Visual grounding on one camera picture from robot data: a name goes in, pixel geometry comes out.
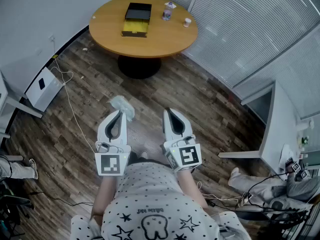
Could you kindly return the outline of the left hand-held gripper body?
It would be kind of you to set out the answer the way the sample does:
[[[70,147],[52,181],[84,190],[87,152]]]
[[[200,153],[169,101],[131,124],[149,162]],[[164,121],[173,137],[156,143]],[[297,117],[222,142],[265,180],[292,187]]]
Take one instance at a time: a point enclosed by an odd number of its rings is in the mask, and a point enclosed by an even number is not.
[[[99,176],[122,176],[128,164],[131,147],[117,143],[96,142],[95,162]]]

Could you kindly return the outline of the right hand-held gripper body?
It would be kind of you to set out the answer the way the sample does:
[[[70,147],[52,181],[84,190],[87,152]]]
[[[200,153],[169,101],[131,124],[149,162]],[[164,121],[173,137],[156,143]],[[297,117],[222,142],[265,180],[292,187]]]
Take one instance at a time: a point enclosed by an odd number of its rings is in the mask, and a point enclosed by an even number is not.
[[[192,170],[202,164],[201,146],[194,134],[189,136],[165,135],[164,156],[174,172]]]

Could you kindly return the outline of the black box with yellow tray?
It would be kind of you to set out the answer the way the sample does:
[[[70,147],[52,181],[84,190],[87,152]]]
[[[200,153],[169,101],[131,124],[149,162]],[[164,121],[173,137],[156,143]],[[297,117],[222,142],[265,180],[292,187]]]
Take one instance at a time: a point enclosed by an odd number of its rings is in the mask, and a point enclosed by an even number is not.
[[[123,37],[146,38],[151,10],[151,4],[131,2],[125,14],[121,35]]]

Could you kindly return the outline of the person's right forearm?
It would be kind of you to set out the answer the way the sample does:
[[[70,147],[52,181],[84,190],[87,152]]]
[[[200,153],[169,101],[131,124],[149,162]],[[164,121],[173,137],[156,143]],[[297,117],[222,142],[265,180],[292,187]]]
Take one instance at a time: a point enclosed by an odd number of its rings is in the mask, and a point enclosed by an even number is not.
[[[208,208],[208,204],[198,189],[190,170],[182,170],[176,173],[178,184],[183,193],[198,203],[203,209]]]

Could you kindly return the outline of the person's left forearm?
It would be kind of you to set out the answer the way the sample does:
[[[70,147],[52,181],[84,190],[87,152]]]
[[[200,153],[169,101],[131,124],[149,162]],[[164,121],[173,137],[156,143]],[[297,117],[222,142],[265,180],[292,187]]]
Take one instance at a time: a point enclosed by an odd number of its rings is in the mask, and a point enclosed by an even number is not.
[[[117,186],[115,176],[104,176],[94,200],[91,217],[103,216],[107,206],[114,200]]]

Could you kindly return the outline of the white box appliance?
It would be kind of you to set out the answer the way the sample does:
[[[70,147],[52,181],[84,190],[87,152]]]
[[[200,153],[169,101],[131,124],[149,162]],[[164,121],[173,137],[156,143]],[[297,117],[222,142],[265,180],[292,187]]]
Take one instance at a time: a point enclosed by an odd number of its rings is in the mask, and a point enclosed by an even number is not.
[[[62,86],[55,75],[44,67],[28,88],[26,96],[34,108],[45,112]]]

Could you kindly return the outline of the white dotted star-print shirt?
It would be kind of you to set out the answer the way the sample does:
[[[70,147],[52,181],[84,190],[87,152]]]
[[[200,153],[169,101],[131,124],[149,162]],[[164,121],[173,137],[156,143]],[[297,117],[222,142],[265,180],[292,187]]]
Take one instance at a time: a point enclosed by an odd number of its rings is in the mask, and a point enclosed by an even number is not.
[[[251,240],[237,215],[210,216],[166,165],[129,165],[103,216],[71,219],[70,240]]]

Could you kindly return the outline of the white desk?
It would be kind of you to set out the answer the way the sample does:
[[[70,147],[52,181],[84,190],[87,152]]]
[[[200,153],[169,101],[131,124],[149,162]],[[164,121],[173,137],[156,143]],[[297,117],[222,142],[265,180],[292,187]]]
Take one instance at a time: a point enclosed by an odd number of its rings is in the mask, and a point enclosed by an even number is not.
[[[220,152],[218,156],[223,159],[261,159],[272,173],[279,175],[284,181],[287,179],[285,171],[279,166],[281,159],[284,158],[282,149],[288,144],[293,151],[293,159],[298,160],[301,153],[298,138],[302,136],[298,129],[302,128],[302,121],[290,98],[277,81],[243,99],[241,104],[247,105],[267,93],[271,93],[271,99],[259,150]]]

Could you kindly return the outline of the black office chair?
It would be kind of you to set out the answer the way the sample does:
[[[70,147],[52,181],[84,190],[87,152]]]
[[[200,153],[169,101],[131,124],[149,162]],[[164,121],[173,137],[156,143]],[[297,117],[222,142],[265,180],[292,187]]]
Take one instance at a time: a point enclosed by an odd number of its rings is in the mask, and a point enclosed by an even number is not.
[[[32,202],[15,195],[5,181],[0,181],[0,240],[13,240],[23,236],[20,232],[22,218],[30,219],[27,209],[33,209]]]

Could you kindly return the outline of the clear plastic water bottle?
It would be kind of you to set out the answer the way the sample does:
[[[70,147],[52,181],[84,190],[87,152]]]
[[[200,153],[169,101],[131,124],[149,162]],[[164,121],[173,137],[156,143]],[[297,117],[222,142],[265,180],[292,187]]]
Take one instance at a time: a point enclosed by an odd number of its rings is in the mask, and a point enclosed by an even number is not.
[[[163,14],[162,14],[162,19],[164,21],[169,21],[171,19],[171,16],[172,16],[172,13],[173,13],[173,9],[174,8],[171,8],[170,6],[165,6],[165,9],[164,9]]]

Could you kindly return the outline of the black table pedestal base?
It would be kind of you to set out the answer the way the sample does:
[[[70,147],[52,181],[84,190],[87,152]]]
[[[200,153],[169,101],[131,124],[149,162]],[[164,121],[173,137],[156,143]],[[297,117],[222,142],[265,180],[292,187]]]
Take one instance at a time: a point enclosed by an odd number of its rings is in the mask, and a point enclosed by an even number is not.
[[[147,79],[155,75],[161,68],[160,58],[139,58],[120,55],[117,59],[119,70],[132,79]]]

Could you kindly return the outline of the white metal desk frame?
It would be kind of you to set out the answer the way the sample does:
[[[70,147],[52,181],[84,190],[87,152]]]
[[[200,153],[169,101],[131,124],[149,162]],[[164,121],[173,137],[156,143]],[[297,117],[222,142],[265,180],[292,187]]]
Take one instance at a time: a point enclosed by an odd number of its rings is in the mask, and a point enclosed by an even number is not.
[[[37,118],[42,118],[42,114],[37,110],[30,108],[19,100],[20,96],[14,92],[6,83],[3,74],[0,71],[0,142],[9,139],[11,136],[6,133],[6,128],[13,116],[15,109],[26,112]]]

